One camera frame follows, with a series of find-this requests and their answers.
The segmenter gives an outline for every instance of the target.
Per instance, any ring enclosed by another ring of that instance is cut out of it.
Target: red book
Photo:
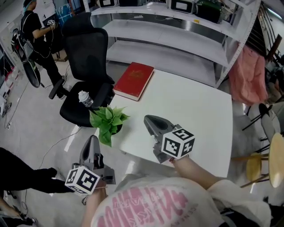
[[[132,62],[114,86],[114,93],[138,101],[153,71],[151,66]]]

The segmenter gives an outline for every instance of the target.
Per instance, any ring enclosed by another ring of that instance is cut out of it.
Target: plant leaf
[[[120,115],[122,114],[122,111],[123,111],[124,108],[125,108],[125,107],[117,109],[117,108],[115,107],[115,108],[114,108],[114,116],[120,117]]]
[[[112,113],[108,110],[108,108],[106,108],[106,118],[107,120],[112,118]]]
[[[106,118],[106,111],[105,110],[97,110],[95,111],[95,113],[101,117],[103,120],[107,121],[107,118]]]
[[[111,147],[111,133],[107,131],[105,134],[99,133],[99,141],[102,144],[108,145]]]
[[[110,132],[116,133],[117,132],[117,126],[112,126]]]
[[[94,128],[98,128],[102,124],[101,117],[99,117],[98,115],[96,115],[96,114],[94,114],[90,111],[90,124]]]
[[[113,126],[122,125],[122,121],[119,119],[119,117],[115,117],[114,121],[112,122],[112,125]]]
[[[114,114],[114,112],[113,112],[113,110],[112,110],[112,108],[109,106],[109,105],[107,105],[107,107],[106,107],[110,112],[111,112],[111,114]]]
[[[108,132],[111,128],[111,124],[108,124],[107,122],[103,122],[100,126],[99,126],[99,133],[100,134],[105,134],[106,132]]]
[[[130,116],[127,116],[126,114],[121,114],[121,117],[120,117],[120,120],[121,121],[125,121],[125,120],[127,120],[128,118],[130,118]]]

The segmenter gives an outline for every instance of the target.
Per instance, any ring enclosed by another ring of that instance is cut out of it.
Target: hanging pink garment
[[[252,105],[262,103],[268,98],[264,67],[264,57],[245,45],[229,72],[233,100]]]

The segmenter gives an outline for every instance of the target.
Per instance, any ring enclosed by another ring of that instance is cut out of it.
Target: water bottle
[[[93,104],[93,100],[89,96],[89,92],[80,91],[79,92],[79,102],[83,103],[86,107],[90,107]]]

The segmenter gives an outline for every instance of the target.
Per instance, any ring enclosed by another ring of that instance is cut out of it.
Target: white shelf
[[[230,0],[230,1],[233,2],[233,3],[236,3],[237,5],[241,6],[241,7],[244,8],[244,9],[247,9],[247,8],[248,8],[248,6],[247,6],[245,3],[242,3],[242,2],[239,1],[239,0]]]
[[[109,48],[106,58],[116,62],[149,65],[209,86],[216,84],[213,62],[167,47],[119,40]]]
[[[113,20],[103,28],[112,37],[158,43],[193,53],[225,67],[228,66],[221,43],[177,27],[146,21]]]
[[[155,3],[151,2],[143,6],[136,7],[109,7],[109,8],[99,8],[94,10],[92,15],[110,14],[110,13],[141,13],[141,14],[154,14],[161,16],[168,16],[173,18],[178,18],[182,20],[187,20],[194,22],[205,27],[209,27],[216,30],[222,34],[225,34],[237,41],[240,40],[239,35],[236,33],[235,29],[226,21],[222,21],[220,24],[213,23],[209,20],[205,20],[196,15],[173,11],[167,8],[165,3]]]

